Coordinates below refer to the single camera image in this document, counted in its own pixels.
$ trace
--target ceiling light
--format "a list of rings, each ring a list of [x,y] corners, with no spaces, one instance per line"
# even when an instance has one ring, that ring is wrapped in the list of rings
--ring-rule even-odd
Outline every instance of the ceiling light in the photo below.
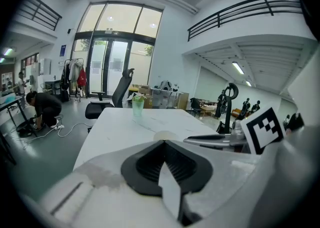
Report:
[[[239,73],[241,74],[245,74],[242,69],[240,68],[239,64],[237,62],[232,62],[232,64],[234,65],[234,67],[238,70]]]
[[[8,48],[7,51],[4,53],[5,56],[9,55],[12,51],[12,48]]]

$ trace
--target office chair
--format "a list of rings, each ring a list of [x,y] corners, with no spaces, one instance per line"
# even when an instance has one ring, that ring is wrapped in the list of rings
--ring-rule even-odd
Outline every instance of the office chair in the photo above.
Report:
[[[85,117],[89,120],[98,119],[104,108],[110,108],[110,107],[116,107],[116,108],[122,108],[122,100],[124,98],[124,95],[129,88],[132,77],[134,75],[134,69],[128,69],[124,70],[122,72],[122,77],[119,81],[118,86],[116,87],[113,95],[112,95],[112,102],[113,105],[109,102],[109,100],[103,100],[102,95],[105,92],[101,91],[94,91],[92,94],[97,94],[99,101],[91,101],[85,109]]]
[[[200,118],[200,113],[201,113],[202,109],[200,107],[199,100],[193,97],[190,99],[190,101],[191,101],[191,111],[194,112],[194,117],[196,117],[196,114],[198,113],[199,118]]]

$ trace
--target green cup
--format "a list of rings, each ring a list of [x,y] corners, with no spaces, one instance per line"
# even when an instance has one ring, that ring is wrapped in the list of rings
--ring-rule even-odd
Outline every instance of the green cup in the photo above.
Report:
[[[145,100],[142,101],[135,101],[135,99],[132,99],[132,110],[134,116],[141,116],[142,109],[144,108]]]

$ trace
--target railing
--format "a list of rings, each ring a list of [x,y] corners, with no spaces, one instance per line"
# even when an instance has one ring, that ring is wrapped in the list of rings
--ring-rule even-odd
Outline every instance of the railing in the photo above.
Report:
[[[56,29],[59,19],[62,18],[41,0],[24,0],[18,8],[17,14],[53,31]]]
[[[302,14],[300,0],[246,0],[224,8],[188,29],[188,41],[214,27],[242,18],[276,13]]]

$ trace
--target power strip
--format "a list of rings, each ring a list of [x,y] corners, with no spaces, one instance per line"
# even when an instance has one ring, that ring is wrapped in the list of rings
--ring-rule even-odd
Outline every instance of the power strip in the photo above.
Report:
[[[65,128],[64,125],[60,125],[60,126],[56,126],[56,127],[54,128],[54,130],[61,130],[61,129],[64,129],[64,128]]]

